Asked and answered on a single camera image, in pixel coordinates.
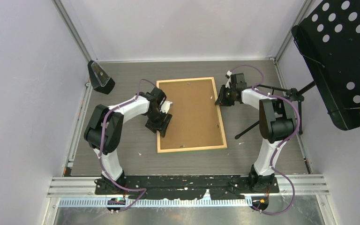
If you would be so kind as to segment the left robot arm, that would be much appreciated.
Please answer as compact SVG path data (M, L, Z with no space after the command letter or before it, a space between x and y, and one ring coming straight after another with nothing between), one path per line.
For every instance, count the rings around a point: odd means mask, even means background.
M114 194L126 190L124 170L119 163L117 148L123 125L139 115L146 116L146 128L165 137L172 118L169 113L172 102L155 87L151 92L139 92L117 105L98 105L93 111L84 132L84 139L96 153L102 169L102 180Z

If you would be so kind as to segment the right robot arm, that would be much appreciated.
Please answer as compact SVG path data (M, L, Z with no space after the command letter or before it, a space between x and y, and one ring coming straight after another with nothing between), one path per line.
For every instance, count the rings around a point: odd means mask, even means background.
M248 174L246 186L252 192L262 192L274 183L274 168L281 149L299 127L294 106L285 98L248 87L242 73L228 71L226 78L227 83L221 86L215 105L232 106L239 102L259 111L256 125L262 136L262 145Z

